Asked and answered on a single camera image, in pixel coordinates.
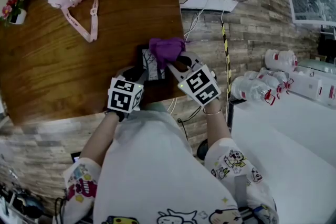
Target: red label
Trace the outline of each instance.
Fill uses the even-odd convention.
[[[335,99],[335,93],[334,93],[334,86],[330,87],[330,92],[329,92],[329,98],[330,99]]]

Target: wristwatch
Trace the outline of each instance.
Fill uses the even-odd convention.
[[[122,122],[123,119],[125,119],[125,113],[118,111],[118,110],[113,110],[113,109],[107,109],[104,114],[107,115],[110,112],[115,112],[117,114],[117,116],[119,117],[119,122]]]

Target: bracelet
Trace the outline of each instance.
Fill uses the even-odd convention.
[[[212,116],[212,115],[216,115],[216,114],[220,114],[222,112],[222,110],[219,110],[218,112],[214,113],[214,114],[208,114],[205,112],[205,108],[203,108],[203,113],[207,116]]]

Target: potted flower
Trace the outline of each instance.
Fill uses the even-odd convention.
[[[23,24],[27,12],[22,8],[23,1],[8,0],[6,6],[2,8],[0,20],[3,20],[5,22],[5,26],[7,26],[8,23],[15,25]]]

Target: floor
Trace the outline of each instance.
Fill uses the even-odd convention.
[[[194,11],[182,11],[187,31]],[[226,92],[226,68],[220,12],[204,12],[189,35],[187,50],[196,52],[217,74]],[[241,2],[230,14],[223,15],[230,52],[233,79],[247,70],[259,70],[267,49],[291,49],[298,59],[309,57],[317,48],[318,28],[294,25],[288,0],[251,0]],[[168,108],[172,100],[163,104]],[[180,97],[172,113],[175,119],[186,119],[197,108],[187,97]],[[81,151],[98,126],[103,114],[14,127],[8,121],[0,129],[0,181],[20,184],[42,196],[50,212],[54,199],[63,196],[62,172],[72,163],[70,153]],[[185,123],[190,145],[195,152],[206,138],[205,117],[200,112]]]

